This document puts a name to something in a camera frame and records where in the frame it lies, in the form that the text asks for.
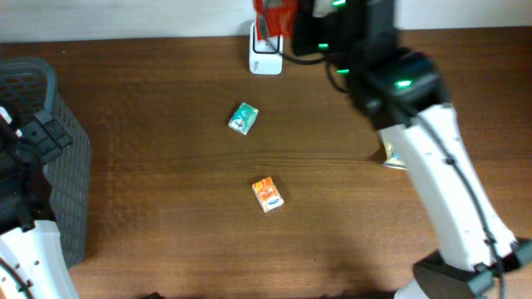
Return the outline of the orange tissue pack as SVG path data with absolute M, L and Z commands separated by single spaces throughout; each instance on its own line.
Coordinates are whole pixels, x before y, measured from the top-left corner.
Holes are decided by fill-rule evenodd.
M 268 213 L 284 205 L 284 199 L 271 177 L 261 179 L 252 184 L 252 190 L 264 213 Z

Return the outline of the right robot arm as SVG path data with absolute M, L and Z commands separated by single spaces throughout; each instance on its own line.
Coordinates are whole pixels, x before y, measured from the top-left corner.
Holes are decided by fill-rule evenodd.
M 505 275 L 531 262 L 490 203 L 462 142 L 455 107 L 435 62 L 404 47 L 392 1 L 301 1 L 293 25 L 296 55 L 322 53 L 344 73 L 354 106 L 406 165 L 439 240 L 413 265 L 396 298 L 484 298 Z

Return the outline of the red snack bag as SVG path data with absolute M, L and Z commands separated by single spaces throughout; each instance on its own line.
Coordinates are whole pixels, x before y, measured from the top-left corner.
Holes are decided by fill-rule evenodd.
M 297 0 L 253 0 L 258 39 L 293 37 Z

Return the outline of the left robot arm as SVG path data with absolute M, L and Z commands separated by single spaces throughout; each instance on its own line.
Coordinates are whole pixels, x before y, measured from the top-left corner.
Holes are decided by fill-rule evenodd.
M 45 168 L 72 143 L 48 110 L 24 123 L 1 103 L 1 291 L 7 298 L 76 298 Z

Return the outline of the teal tissue pack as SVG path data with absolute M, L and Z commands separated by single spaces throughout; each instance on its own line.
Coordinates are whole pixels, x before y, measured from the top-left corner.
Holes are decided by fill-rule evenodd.
M 228 127 L 242 135 L 247 135 L 258 115 L 257 108 L 243 102 L 230 118 Z

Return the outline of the cream snack bag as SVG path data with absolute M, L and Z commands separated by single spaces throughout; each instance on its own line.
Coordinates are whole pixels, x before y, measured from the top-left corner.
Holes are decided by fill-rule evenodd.
M 393 144 L 388 139 L 387 134 L 385 134 L 383 131 L 379 131 L 379 137 L 382 142 L 383 149 L 386 153 L 386 159 L 384 160 L 383 165 L 391 169 L 406 170 L 407 166 L 405 162 L 402 160 L 401 156 L 396 152 Z

